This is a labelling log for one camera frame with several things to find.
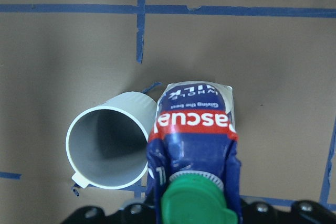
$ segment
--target white cup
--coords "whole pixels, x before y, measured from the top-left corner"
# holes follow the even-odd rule
[[[78,115],[66,137],[72,179],[82,188],[120,189],[137,182],[147,170],[155,112],[149,96],[126,92]]]

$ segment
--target bolt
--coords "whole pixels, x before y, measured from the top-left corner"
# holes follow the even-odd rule
[[[313,210],[312,205],[309,204],[308,202],[300,203],[299,207],[301,208],[301,210],[303,210],[305,212],[312,212],[312,210]]]
[[[87,219],[92,218],[92,217],[94,217],[97,213],[98,213],[97,208],[92,207],[90,210],[88,210],[88,211],[85,213],[85,218],[87,218]]]
[[[258,212],[267,212],[268,211],[268,206],[265,203],[258,203],[256,208],[257,208]]]
[[[131,214],[133,214],[133,215],[137,215],[137,214],[139,214],[140,212],[142,211],[142,206],[141,205],[133,205],[132,207],[131,207]]]

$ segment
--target green plastic bottle cap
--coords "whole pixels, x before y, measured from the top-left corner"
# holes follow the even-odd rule
[[[161,199],[164,224],[237,224],[221,190],[209,179],[184,174],[171,182]]]

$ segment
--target metal screw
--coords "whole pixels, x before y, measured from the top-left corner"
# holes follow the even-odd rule
[[[267,212],[268,211],[268,206],[265,203],[258,203],[256,208],[257,208],[258,212]]]
[[[85,213],[84,216],[85,216],[85,218],[89,219],[89,218],[94,217],[97,213],[98,213],[97,208],[92,207],[90,210],[88,210],[88,211]]]
[[[308,202],[300,203],[299,207],[301,208],[301,210],[303,210],[305,212],[312,212],[313,211],[312,205],[309,204]]]
[[[142,211],[142,206],[141,205],[133,205],[131,207],[131,214],[133,214],[133,215],[137,215],[141,211]]]

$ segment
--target cup handle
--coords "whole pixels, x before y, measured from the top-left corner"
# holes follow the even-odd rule
[[[86,188],[90,184],[90,182],[79,173],[75,173],[72,176],[72,180],[76,182],[81,188]]]

